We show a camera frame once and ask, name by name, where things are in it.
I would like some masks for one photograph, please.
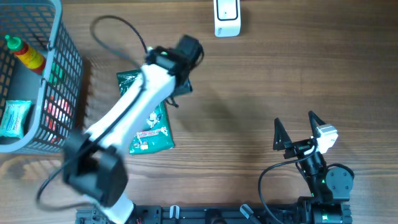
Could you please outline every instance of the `green bottle cap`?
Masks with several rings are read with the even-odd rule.
[[[24,47],[24,42],[19,37],[11,37],[6,35],[7,46],[12,51],[21,50]]]

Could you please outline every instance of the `light blue packet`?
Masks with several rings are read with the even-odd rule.
[[[24,123],[31,105],[31,101],[7,100],[0,124],[0,136],[22,139]]]

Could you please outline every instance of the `wood grain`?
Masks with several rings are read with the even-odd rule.
[[[241,7],[241,35],[217,39],[211,1],[64,6],[63,20],[86,60],[84,128],[118,100],[115,73],[132,69],[92,40],[88,28],[96,16],[131,21],[147,45],[174,46],[190,34],[205,48],[202,65],[191,74],[194,93],[178,99],[179,109],[169,108],[177,147],[127,158],[129,196],[140,205],[259,203],[259,174],[283,161],[272,150],[274,118],[301,140],[310,135],[307,113],[314,110],[339,130],[326,161],[356,173],[354,222],[395,223],[398,2],[243,1]],[[104,23],[98,27],[102,39],[142,58],[134,33]],[[0,156],[1,223],[74,222],[74,211],[44,213],[33,203],[59,158]],[[263,191],[271,203],[309,194],[294,166],[270,172]],[[52,203],[77,198],[59,180],[45,192]]]

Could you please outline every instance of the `green package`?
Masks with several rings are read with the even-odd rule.
[[[138,70],[118,72],[120,95],[129,89],[137,78]],[[167,110],[164,102],[156,106],[155,110],[146,119],[146,124],[141,132],[135,133],[134,140],[130,144],[130,154],[144,154],[158,152],[174,147],[172,133],[170,131]]]

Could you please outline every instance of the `gray basket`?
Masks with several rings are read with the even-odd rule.
[[[83,61],[62,20],[59,0],[0,2],[0,119],[6,100],[30,100],[22,139],[0,137],[0,152],[59,152],[74,125]],[[7,48],[6,34],[20,37],[47,58],[43,76],[31,72]]]

